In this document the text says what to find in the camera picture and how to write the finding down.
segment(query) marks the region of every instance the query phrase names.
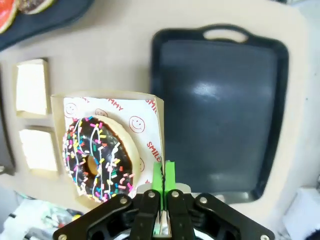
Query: red smiley face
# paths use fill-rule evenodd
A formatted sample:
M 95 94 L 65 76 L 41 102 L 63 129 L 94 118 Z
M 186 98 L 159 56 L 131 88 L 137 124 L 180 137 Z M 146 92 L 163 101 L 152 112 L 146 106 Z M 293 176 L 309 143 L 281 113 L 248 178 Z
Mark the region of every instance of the red smiley face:
M 145 162 L 140 157 L 140 173 L 142 173 L 145 170 Z
M 135 133 L 140 134 L 145 130 L 146 125 L 145 125 L 145 121 L 143 121 L 142 118 L 138 116 L 132 116 L 129 119 L 129 127 Z
M 104 110 L 102 110 L 100 108 L 97 108 L 95 110 L 95 115 L 108 117 L 108 113 L 106 113 Z
M 68 103 L 67 105 L 65 105 L 64 115 L 67 118 L 73 118 L 75 117 L 77 111 L 78 111 L 78 108 L 74 103 Z

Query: donut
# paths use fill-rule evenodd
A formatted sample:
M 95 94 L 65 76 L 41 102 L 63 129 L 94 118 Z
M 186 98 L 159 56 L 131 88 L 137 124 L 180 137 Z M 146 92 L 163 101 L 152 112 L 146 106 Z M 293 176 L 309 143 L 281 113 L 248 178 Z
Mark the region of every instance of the donut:
M 17 0 L 17 7 L 23 14 L 38 14 L 53 2 L 54 0 Z
M 129 133 L 100 115 L 74 119 L 62 141 L 66 171 L 81 194 L 106 202 L 128 195 L 140 175 L 140 156 Z
M 15 0 L 0 0 L 0 34 L 11 26 L 16 13 L 17 5 Z

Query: tray handle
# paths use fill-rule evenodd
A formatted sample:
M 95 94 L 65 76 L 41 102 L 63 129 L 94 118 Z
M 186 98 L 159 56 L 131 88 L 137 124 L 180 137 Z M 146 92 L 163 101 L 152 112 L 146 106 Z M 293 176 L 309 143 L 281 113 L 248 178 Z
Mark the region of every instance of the tray handle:
M 254 35 L 242 27 L 232 24 L 215 24 L 197 29 L 204 40 L 232 40 L 243 43 L 254 38 Z

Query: dark plate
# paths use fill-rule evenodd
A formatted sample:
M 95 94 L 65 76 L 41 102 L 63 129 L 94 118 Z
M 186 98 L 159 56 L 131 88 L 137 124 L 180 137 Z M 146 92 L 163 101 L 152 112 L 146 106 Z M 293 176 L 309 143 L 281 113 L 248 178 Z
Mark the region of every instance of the dark plate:
M 207 40 L 209 30 L 248 37 Z M 193 193 L 227 203 L 260 198 L 284 114 L 289 54 L 279 41 L 233 25 L 165 29 L 152 44 L 151 91 L 164 100 L 166 160 Z
M 81 18 L 94 0 L 55 0 L 38 14 L 18 12 L 12 25 L 0 34 L 0 51 L 32 36 L 62 28 Z

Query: beige table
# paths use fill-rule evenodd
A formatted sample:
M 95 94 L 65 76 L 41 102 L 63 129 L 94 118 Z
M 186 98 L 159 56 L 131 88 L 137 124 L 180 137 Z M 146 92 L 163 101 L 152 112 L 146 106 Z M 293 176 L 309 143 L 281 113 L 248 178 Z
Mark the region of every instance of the beige table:
M 52 181 L 31 175 L 26 168 L 18 130 L 27 124 L 53 127 L 53 122 L 52 116 L 47 120 L 16 117 L 12 97 L 15 63 L 49 58 L 52 94 L 87 89 L 147 93 L 153 35 L 163 28 L 197 28 L 215 23 L 236 24 L 254 34 L 279 39 L 289 50 L 285 115 L 269 182 L 261 199 L 233 205 L 268 226 L 295 157 L 305 100 L 307 31 L 296 9 L 266 0 L 96 0 L 74 25 L 1 52 L 5 119 L 17 173 L 0 175 L 0 184 L 35 198 L 88 211 L 74 200 L 73 190 L 64 177 Z

